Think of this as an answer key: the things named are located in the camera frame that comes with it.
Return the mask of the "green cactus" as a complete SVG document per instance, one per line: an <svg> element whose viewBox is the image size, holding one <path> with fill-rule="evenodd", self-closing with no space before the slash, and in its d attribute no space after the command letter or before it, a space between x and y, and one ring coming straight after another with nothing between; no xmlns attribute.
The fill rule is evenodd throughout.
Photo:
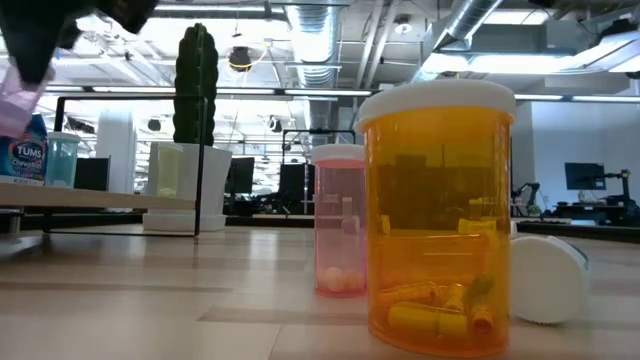
<svg viewBox="0 0 640 360"><path fill-rule="evenodd" d="M219 55L207 28L196 23L188 27L179 43L174 88L178 96L196 96L197 100L175 100L174 141L206 146L214 144L214 115L217 96Z"/></svg>

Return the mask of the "computer monitor on desk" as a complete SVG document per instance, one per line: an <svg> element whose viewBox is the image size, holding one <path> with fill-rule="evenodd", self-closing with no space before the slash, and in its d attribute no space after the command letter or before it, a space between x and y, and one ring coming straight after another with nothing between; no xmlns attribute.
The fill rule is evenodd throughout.
<svg viewBox="0 0 640 360"><path fill-rule="evenodd" d="M605 190L605 170L598 163L566 163L566 187L568 190Z"/></svg>

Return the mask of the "black monitor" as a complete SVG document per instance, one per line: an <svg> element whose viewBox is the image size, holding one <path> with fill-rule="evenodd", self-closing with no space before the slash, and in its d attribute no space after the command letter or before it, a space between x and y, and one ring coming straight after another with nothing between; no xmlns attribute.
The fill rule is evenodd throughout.
<svg viewBox="0 0 640 360"><path fill-rule="evenodd" d="M290 163L280 166L279 192L295 200L311 201L314 196L315 167L309 163Z"/></svg>
<svg viewBox="0 0 640 360"><path fill-rule="evenodd" d="M109 186L109 158L78 158L74 180L75 189L107 191Z"/></svg>
<svg viewBox="0 0 640 360"><path fill-rule="evenodd" d="M253 187L254 166L255 159L253 157L233 158L225 183L225 192L250 194Z"/></svg>

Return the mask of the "thin black background frame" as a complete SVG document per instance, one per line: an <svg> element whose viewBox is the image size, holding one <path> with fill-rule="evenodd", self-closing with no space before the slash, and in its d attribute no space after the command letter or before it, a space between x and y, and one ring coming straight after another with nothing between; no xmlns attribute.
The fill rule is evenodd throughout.
<svg viewBox="0 0 640 360"><path fill-rule="evenodd" d="M282 140L281 140L281 163L284 164L285 163L285 156L286 156L286 152L289 151L287 149L287 140L286 140L286 136L289 133L295 133L295 134L307 134L307 135L334 135L336 137L336 139L338 138L339 135L342 134L349 134L352 137L352 143L353 144L357 144L357 139L356 139L356 132L354 130L333 130L333 129L323 129L323 128L312 128L312 129L305 129L305 130L289 130L289 129L284 129L282 131Z"/></svg>

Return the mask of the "silver spiral air duct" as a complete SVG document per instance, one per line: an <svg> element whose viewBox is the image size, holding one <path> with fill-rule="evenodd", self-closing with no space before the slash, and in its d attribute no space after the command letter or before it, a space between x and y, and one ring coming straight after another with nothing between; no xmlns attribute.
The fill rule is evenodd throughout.
<svg viewBox="0 0 640 360"><path fill-rule="evenodd" d="M474 33L502 2L503 0L455 0L446 17L427 27L421 42L422 65L410 82L426 82L437 77L435 70L426 69L427 60L433 53L443 49L469 50Z"/></svg>
<svg viewBox="0 0 640 360"><path fill-rule="evenodd" d="M328 89L337 84L338 70L330 67L337 60L339 10L321 5L285 7L291 25L293 54L299 86ZM337 101L308 100L304 104L306 127L310 130L338 128Z"/></svg>

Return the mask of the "teal pill vial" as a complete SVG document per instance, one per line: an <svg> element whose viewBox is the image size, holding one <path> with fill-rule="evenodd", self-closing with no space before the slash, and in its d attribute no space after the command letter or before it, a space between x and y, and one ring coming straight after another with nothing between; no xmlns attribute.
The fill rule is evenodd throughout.
<svg viewBox="0 0 640 360"><path fill-rule="evenodd" d="M512 315L543 325L573 320L586 306L589 275L588 256L564 240L554 236L512 240Z"/></svg>

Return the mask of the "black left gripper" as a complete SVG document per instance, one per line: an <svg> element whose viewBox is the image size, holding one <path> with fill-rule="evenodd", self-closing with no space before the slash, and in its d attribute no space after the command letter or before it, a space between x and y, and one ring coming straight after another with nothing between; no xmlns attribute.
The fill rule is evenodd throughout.
<svg viewBox="0 0 640 360"><path fill-rule="evenodd" d="M67 23L99 12L138 33L158 0L0 0L0 28L20 78L40 84Z"/></svg>

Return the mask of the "large white round lid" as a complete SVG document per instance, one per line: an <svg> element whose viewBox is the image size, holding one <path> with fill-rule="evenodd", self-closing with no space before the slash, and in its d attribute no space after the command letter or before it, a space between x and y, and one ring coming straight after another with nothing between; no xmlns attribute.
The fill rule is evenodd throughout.
<svg viewBox="0 0 640 360"><path fill-rule="evenodd" d="M365 100L368 327L436 356L502 352L510 332L510 130L516 99L434 80Z"/></svg>

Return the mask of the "light blue pill vial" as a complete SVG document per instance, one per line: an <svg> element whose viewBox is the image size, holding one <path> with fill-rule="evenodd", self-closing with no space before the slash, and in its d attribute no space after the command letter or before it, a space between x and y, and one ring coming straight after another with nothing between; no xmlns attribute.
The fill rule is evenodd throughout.
<svg viewBox="0 0 640 360"><path fill-rule="evenodd" d="M74 187L80 141L74 134L58 131L48 134L46 186Z"/></svg>

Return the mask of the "black metal table frame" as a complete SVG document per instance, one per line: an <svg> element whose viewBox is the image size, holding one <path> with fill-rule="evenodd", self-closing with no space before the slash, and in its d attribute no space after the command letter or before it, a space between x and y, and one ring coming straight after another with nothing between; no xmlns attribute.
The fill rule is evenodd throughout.
<svg viewBox="0 0 640 360"><path fill-rule="evenodd" d="M12 218L20 219L20 229L40 230L43 225L42 214L0 213L0 231L9 229ZM141 214L125 213L85 213L57 214L49 221L52 228L79 228L91 226L110 226L140 224ZM246 227L283 227L313 228L313 219L295 219L278 217L229 217L228 226ZM640 227L586 226L554 222L518 222L518 234L531 233L540 235L562 236L580 239L594 239L622 243L640 244Z"/></svg>

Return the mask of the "white plant pot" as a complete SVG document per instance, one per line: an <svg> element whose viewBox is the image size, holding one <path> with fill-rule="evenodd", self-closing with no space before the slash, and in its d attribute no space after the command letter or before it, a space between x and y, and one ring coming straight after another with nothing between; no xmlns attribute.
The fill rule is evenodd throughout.
<svg viewBox="0 0 640 360"><path fill-rule="evenodd" d="M157 148L159 143L151 145L148 168L148 182L145 194L157 195ZM183 148L179 190L171 199L193 200L196 195L196 174L198 167L197 144L178 143ZM212 232L225 227L226 216L222 213L224 188L232 159L232 153L212 146L204 146L204 172L202 180L201 230ZM188 232L194 230L194 212L192 210L150 209L143 215L143 227L146 230L161 232Z"/></svg>

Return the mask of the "light wooden tray board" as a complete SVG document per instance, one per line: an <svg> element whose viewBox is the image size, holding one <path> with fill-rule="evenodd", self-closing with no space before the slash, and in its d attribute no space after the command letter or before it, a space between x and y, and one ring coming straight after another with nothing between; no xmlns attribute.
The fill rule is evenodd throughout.
<svg viewBox="0 0 640 360"><path fill-rule="evenodd" d="M171 199L104 191L68 189L47 186L0 183L0 207L69 207L69 208L139 208L165 210L192 210L194 212L193 236L198 237L201 230L202 180L204 172L205 130L207 129L208 99L202 95L175 94L103 94L103 95L67 95L57 100L54 128L62 128L65 105L68 101L150 101L177 100L196 101L200 104L201 120L199 132L198 167L196 174L196 195L193 200Z"/></svg>

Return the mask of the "long ceiling light strip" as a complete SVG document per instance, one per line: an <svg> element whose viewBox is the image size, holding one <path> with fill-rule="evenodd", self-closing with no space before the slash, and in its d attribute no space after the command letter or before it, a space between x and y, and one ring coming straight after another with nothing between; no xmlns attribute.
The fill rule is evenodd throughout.
<svg viewBox="0 0 640 360"><path fill-rule="evenodd" d="M640 104L640 96L516 94L518 101Z"/></svg>
<svg viewBox="0 0 640 360"><path fill-rule="evenodd" d="M144 86L78 86L78 85L48 85L46 92L51 93L149 93L170 94L174 93L173 87L144 87ZM368 90L340 90L319 88L249 88L249 87L222 87L217 92L223 95L287 95L307 97L368 97L372 91Z"/></svg>

